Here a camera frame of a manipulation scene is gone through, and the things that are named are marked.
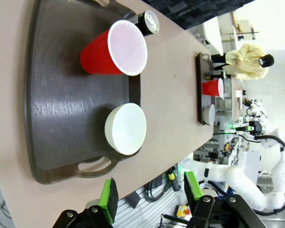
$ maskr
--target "small white bowl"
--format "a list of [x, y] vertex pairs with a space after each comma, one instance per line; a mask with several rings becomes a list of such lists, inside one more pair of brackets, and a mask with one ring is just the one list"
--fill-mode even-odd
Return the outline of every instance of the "small white bowl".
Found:
[[213, 125], [215, 119], [215, 106], [209, 105], [203, 110], [203, 121], [208, 125]]
[[128, 103], [115, 108], [107, 117], [104, 133], [108, 143], [119, 153], [131, 155], [141, 148], [147, 121], [140, 106]]

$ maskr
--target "tabletop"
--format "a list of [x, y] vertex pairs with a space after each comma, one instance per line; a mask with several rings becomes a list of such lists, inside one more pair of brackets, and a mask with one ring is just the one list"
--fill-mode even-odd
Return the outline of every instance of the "tabletop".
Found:
[[218, 51], [222, 56], [224, 54], [222, 38], [220, 36], [218, 17], [214, 17], [203, 23], [205, 39]]
[[[140, 0], [119, 0], [141, 13]], [[34, 1], [0, 2], [0, 185], [16, 227], [52, 227], [66, 209], [81, 212], [115, 178], [119, 197], [138, 189], [200, 147], [213, 133], [197, 117], [195, 56], [208, 53], [193, 36], [156, 12], [160, 32], [146, 37], [148, 62], [141, 74], [147, 135], [140, 152], [99, 178], [43, 185], [34, 180], [24, 125], [24, 65]]]

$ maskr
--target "small tray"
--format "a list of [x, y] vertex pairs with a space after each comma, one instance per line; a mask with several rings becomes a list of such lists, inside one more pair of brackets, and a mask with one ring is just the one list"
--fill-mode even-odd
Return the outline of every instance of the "small tray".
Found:
[[[88, 75], [81, 50], [120, 15], [82, 1], [37, 0], [28, 42], [25, 118], [34, 178], [43, 184], [71, 177], [99, 177], [131, 156], [105, 138], [105, 121], [116, 107], [140, 106], [140, 76]], [[111, 164], [85, 172], [83, 162]]]
[[202, 86], [203, 82], [206, 82], [206, 73], [214, 71], [213, 62], [208, 54], [199, 53], [195, 57], [196, 62], [196, 80], [197, 80], [197, 92], [198, 92], [198, 121], [205, 125], [203, 121], [203, 110], [205, 107], [215, 103], [215, 97], [203, 95]]

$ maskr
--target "yellow shirt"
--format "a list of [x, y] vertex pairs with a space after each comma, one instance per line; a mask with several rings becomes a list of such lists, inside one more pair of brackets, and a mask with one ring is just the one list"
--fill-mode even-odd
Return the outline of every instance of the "yellow shirt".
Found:
[[[268, 67], [261, 67], [259, 59], [267, 53], [260, 47], [253, 44], [244, 44], [240, 50], [234, 50], [226, 53], [226, 63], [224, 66], [226, 74], [237, 74], [238, 79], [250, 80], [261, 79], [268, 72]], [[241, 60], [242, 64], [236, 66], [236, 61]]]

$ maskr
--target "red cup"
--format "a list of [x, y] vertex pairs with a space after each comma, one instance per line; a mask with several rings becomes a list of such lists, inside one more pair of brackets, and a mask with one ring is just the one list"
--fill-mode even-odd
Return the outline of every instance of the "red cup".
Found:
[[119, 20], [89, 43], [80, 54], [82, 68], [90, 74], [140, 74], [147, 63], [147, 45], [131, 22]]
[[202, 84], [202, 93], [209, 96], [223, 97], [224, 85], [221, 78], [217, 80], [207, 81]]

